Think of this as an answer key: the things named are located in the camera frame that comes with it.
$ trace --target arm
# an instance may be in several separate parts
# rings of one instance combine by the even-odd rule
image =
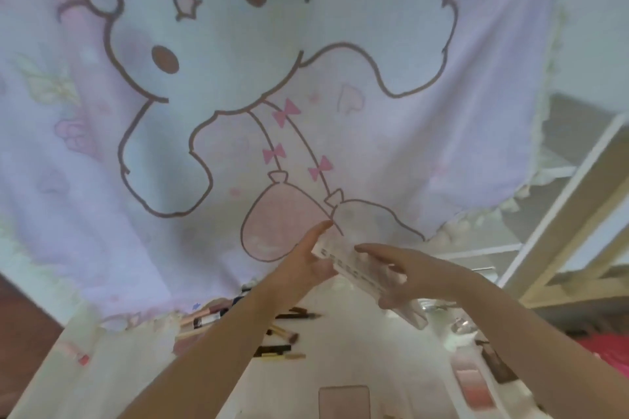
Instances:
[[[555,419],[626,418],[629,381],[481,275],[414,250],[369,244],[358,251],[393,264],[406,283],[380,299],[456,301]]]
[[[157,376],[119,419],[215,418],[275,316],[335,275],[331,262],[311,254],[331,224],[313,227],[274,272]]]

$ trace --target red object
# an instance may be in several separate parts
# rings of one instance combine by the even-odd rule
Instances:
[[[603,334],[580,338],[577,343],[629,377],[629,337]]]

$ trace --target cartoon bunny face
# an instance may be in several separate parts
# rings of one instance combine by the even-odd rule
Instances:
[[[209,117],[246,108],[291,74],[309,9],[305,0],[124,0],[109,46],[131,84]],[[128,34],[140,29],[146,63],[128,63]]]

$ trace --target pink bow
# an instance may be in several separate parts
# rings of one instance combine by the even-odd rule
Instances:
[[[308,172],[310,173],[310,176],[312,177],[313,181],[316,181],[319,177],[319,173],[323,174],[323,171],[331,171],[333,167],[334,166],[332,166],[332,163],[330,162],[330,160],[327,157],[322,156],[321,162],[319,163],[319,167],[308,168]]]
[[[283,157],[286,159],[286,152],[284,151],[284,147],[282,143],[278,144],[275,149],[263,149],[262,154],[264,155],[264,164],[268,164],[275,156]]]
[[[295,104],[290,100],[290,98],[286,98],[286,102],[284,103],[284,111],[276,111],[273,113],[273,117],[276,119],[277,124],[279,124],[280,128],[284,127],[284,123],[286,123],[286,117],[288,115],[300,115],[301,110],[295,106]]]

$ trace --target wooden frame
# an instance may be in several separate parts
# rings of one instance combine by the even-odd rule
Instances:
[[[629,296],[626,273],[609,277],[614,262],[629,250],[629,225],[585,268],[557,275],[627,198],[629,136],[624,130],[594,164],[505,288],[529,308]]]

